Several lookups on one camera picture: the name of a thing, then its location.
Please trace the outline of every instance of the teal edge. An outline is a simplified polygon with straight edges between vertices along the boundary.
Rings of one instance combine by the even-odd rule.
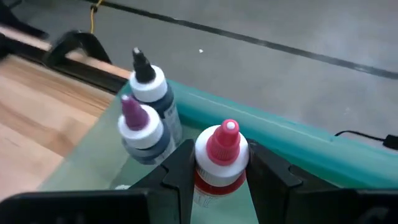
[[[207,127],[235,119],[242,134],[291,163],[341,187],[398,186],[398,153],[367,146],[321,129],[243,106],[172,80],[178,113],[184,123]],[[126,85],[123,93],[130,92]]]

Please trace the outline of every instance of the wooden table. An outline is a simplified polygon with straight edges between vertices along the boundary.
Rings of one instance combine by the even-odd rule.
[[[51,45],[0,26],[8,38]],[[71,53],[68,58],[127,78],[129,72]],[[0,199],[35,190],[95,124],[114,96],[10,55],[0,61]]]

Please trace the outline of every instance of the power cord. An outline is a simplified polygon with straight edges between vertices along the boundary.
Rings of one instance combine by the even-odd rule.
[[[98,7],[101,5],[103,1],[104,0],[98,0],[97,4],[93,4],[90,7],[90,21],[91,21],[90,33],[94,33],[94,14],[98,11]]]
[[[380,141],[383,142],[383,146],[389,148],[389,149],[394,149],[394,150],[398,150],[398,136],[393,136],[391,134],[387,135],[386,138],[378,138],[378,137],[374,137],[374,136],[370,136],[368,134],[364,134],[361,133],[359,131],[350,131],[350,130],[346,130],[346,131],[340,131],[338,133],[335,134],[335,136],[339,136],[343,133],[351,133],[351,134],[356,134],[358,136],[362,136],[362,137],[366,137],[369,139],[373,139],[375,141]]]

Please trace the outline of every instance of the glass surface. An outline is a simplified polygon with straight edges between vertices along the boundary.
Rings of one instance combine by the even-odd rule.
[[[247,138],[259,141],[291,163],[327,181],[343,187],[398,186],[398,154],[394,151],[336,138],[319,129],[173,81],[169,83],[176,96],[185,138],[195,139],[200,130],[233,118]],[[118,184],[133,184],[153,169],[129,159],[121,144],[116,127],[121,113],[119,96],[129,92],[129,87],[125,86],[81,143],[42,184],[42,190],[108,189]],[[247,185],[223,199],[220,206],[219,212],[234,217],[232,220],[238,220],[236,215],[245,216],[245,220],[255,217]],[[193,218],[206,218],[194,207]]]

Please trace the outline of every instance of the concrete floor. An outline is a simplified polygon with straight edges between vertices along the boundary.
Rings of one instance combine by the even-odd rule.
[[[131,49],[138,46],[168,78],[238,103],[331,133],[398,134],[398,3],[392,0],[113,1],[377,67],[392,76],[101,7],[95,34],[115,65],[131,69]],[[70,29],[88,30],[89,11],[84,1],[41,0],[24,3],[16,14],[54,40]]]

